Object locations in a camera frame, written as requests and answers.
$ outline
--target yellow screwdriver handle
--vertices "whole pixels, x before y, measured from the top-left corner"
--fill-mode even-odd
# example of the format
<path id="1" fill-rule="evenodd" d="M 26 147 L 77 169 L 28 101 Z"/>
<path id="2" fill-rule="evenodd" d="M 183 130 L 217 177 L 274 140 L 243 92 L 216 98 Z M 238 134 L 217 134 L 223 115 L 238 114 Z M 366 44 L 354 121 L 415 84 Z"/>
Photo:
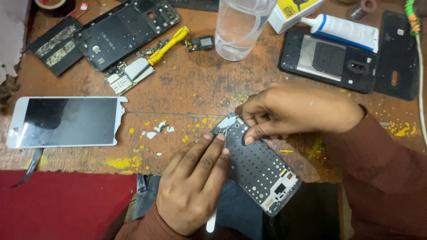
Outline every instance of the yellow screwdriver handle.
<path id="1" fill-rule="evenodd" d="M 169 51 L 169 49 L 178 42 L 181 42 L 185 37 L 188 36 L 190 30 L 186 26 L 180 28 L 174 35 L 172 40 L 170 40 L 162 49 L 155 51 L 150 58 L 147 60 L 152 66 L 160 61 L 163 58 L 164 54 Z"/>

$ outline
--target person's left hand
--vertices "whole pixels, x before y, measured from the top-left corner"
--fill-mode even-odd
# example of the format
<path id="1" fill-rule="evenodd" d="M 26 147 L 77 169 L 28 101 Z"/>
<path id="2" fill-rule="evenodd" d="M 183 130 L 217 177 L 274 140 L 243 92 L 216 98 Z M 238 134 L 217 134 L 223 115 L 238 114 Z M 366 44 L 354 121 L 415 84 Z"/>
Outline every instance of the person's left hand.
<path id="1" fill-rule="evenodd" d="M 190 236 L 214 213 L 227 178 L 230 151 L 225 136 L 205 133 L 181 149 L 160 179 L 156 205 L 165 223 L 182 236 Z"/>

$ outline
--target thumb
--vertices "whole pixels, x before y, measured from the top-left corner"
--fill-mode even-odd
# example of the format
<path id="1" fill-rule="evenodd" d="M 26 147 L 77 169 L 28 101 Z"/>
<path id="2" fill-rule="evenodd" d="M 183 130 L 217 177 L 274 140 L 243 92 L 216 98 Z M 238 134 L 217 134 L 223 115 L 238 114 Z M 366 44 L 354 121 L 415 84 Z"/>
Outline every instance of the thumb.
<path id="1" fill-rule="evenodd" d="M 251 127 L 245 134 L 245 145 L 251 145 L 264 136 L 280 134 L 277 122 L 267 121 Z"/>

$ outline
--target white plastic spudger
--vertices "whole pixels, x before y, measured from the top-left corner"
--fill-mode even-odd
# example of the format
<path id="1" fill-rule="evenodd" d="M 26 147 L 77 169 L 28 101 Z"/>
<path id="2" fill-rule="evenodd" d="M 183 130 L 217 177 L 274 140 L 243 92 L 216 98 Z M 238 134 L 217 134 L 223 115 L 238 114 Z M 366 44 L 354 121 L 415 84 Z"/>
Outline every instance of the white plastic spudger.
<path id="1" fill-rule="evenodd" d="M 206 231 L 208 231 L 208 232 L 213 232 L 215 229 L 216 211 L 217 211 L 217 208 L 213 212 L 211 218 L 206 223 Z"/>

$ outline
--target black screen glass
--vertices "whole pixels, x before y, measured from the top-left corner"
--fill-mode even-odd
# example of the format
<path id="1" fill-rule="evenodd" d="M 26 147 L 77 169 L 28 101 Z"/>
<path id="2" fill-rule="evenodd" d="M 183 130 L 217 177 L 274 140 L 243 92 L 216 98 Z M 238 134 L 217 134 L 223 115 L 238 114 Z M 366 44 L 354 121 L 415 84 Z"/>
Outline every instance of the black screen glass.
<path id="1" fill-rule="evenodd" d="M 112 144 L 117 98 L 29 99 L 19 146 Z"/>

